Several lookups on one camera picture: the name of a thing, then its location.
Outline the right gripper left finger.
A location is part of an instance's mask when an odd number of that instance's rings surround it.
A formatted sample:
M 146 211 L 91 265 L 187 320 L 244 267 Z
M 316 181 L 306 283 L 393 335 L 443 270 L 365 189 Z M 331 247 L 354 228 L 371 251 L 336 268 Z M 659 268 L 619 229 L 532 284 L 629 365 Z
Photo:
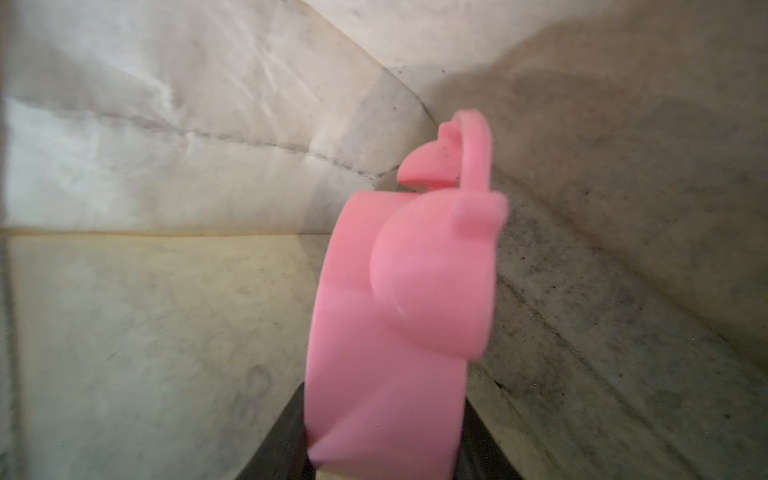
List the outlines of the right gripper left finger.
M 236 480 L 314 480 L 304 424 L 304 384 L 301 383 Z

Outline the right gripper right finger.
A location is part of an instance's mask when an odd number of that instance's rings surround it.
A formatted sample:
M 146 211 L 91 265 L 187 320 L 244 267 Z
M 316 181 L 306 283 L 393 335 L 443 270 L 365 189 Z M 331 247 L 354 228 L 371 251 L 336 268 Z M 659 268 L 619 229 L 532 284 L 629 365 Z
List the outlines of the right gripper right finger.
M 456 480 L 522 480 L 469 399 L 465 400 Z

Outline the pink twin bell clock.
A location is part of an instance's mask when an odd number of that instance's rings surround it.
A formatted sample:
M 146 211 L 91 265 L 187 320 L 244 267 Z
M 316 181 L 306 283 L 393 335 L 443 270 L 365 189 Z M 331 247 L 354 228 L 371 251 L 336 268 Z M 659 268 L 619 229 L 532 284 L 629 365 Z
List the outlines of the pink twin bell clock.
M 468 368 L 492 328 L 507 197 L 492 189 L 488 121 L 461 110 L 365 191 L 332 232 L 314 304 L 308 456 L 352 479 L 449 479 Z

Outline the cream canvas tote bag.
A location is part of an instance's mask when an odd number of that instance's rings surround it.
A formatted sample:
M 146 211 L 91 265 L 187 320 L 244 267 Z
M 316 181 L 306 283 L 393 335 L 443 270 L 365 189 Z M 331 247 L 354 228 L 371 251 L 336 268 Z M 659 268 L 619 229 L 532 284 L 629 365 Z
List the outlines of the cream canvas tote bag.
M 767 475 L 763 1 L 5 1 L 1 475 L 233 479 L 330 232 L 475 108 L 526 479 Z

